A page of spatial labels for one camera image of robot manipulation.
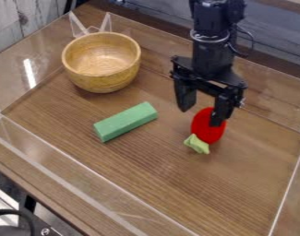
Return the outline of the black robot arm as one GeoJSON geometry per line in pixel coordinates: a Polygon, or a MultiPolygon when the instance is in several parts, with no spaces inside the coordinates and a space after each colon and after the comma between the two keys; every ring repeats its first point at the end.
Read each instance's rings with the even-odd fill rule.
{"type": "Polygon", "coordinates": [[[219,127],[244,103],[247,82],[234,71],[239,54],[239,22],[246,18],[246,0],[190,0],[194,17],[191,57],[175,55],[171,77],[178,104],[187,112],[198,103],[198,91],[215,97],[211,127],[219,127]]]}

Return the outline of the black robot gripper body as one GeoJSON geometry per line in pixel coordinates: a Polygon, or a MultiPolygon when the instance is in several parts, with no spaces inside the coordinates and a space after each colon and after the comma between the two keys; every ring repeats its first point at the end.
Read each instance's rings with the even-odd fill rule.
{"type": "Polygon", "coordinates": [[[174,81],[183,79],[192,83],[202,92],[218,97],[234,95],[235,107],[244,103],[247,83],[235,73],[232,66],[236,50],[238,30],[228,30],[220,37],[208,37],[191,30],[194,54],[191,57],[175,55],[171,59],[174,81]]]}

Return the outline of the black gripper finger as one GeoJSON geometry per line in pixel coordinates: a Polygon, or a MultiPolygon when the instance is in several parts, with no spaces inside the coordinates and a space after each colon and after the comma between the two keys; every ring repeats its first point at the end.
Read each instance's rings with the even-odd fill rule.
{"type": "Polygon", "coordinates": [[[188,81],[176,79],[175,92],[179,108],[183,112],[187,112],[198,103],[198,89],[188,81]]]}
{"type": "Polygon", "coordinates": [[[219,127],[231,117],[235,110],[236,99],[234,95],[220,94],[215,99],[211,126],[219,127]]]}

